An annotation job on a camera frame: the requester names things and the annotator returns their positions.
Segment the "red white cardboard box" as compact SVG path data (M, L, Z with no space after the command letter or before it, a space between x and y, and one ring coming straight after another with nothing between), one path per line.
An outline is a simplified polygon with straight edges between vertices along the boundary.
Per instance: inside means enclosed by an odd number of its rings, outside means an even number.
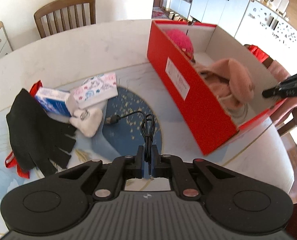
M254 98L244 117L234 118L222 107L192 62L167 35L177 29L191 40L195 60L211 64L233 58L245 66L255 84ZM264 98L263 90L278 81L259 60L218 25L171 20L153 20L147 58L176 103L203 155L208 155L239 133L251 129L274 113L284 100Z

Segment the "red cloth on chair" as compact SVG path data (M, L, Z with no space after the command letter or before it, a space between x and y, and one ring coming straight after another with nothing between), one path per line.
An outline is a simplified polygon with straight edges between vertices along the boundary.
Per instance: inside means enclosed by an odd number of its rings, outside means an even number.
M261 63L266 61L269 58L264 51L262 51L258 46L249 45L247 48Z

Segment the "light blue table mat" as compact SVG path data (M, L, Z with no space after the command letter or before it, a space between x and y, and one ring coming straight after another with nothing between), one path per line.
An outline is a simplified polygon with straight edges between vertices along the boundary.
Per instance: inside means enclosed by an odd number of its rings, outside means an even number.
M50 119L25 90L7 123L11 145L31 155L45 178L1 201L5 239L266 238L284 224L274 187L203 159L160 155L151 115L136 155L60 173L55 165L67 166L75 144L72 126Z

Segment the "floral tissue pack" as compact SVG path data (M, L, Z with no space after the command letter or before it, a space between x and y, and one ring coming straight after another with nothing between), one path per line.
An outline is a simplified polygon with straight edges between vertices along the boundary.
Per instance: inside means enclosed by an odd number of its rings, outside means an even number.
M116 74L110 72L86 79L71 91L80 109L85 109L118 96Z

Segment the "black glove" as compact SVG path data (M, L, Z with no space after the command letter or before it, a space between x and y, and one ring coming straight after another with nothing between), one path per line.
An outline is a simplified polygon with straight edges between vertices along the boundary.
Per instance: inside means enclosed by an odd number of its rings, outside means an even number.
M20 169L40 169L44 176L66 169L74 148L76 128L50 118L40 104L22 89L6 115L10 145Z

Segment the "blue white small box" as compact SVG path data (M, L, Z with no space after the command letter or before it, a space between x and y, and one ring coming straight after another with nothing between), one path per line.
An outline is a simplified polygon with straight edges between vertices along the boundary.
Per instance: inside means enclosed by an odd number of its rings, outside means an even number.
M40 87L35 95L40 105L50 113L72 116L78 109L78 105L70 92Z

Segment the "pink plush toy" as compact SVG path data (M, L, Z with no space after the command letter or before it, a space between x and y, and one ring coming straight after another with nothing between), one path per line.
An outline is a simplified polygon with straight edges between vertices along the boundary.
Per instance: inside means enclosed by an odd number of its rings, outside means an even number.
M194 48L189 36L178 29L170 29L166 30L165 32L189 60L194 58Z

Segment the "white tall cupboard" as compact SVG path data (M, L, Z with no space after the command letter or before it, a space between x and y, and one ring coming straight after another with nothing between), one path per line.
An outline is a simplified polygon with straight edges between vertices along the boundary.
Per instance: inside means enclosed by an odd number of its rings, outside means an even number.
M170 0L168 9L183 19L215 24L235 36L250 0Z

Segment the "red patterned door rug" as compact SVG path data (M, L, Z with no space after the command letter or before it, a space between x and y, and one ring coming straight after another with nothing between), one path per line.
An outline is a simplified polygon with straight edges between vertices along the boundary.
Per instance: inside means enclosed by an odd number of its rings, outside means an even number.
M153 7L151 18L152 19L168 19L169 13L159 7Z

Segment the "wooden dining chair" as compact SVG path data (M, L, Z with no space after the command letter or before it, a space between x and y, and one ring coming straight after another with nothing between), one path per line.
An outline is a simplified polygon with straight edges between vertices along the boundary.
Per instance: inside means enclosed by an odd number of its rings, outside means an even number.
M96 23L96 0L56 0L34 13L41 38Z

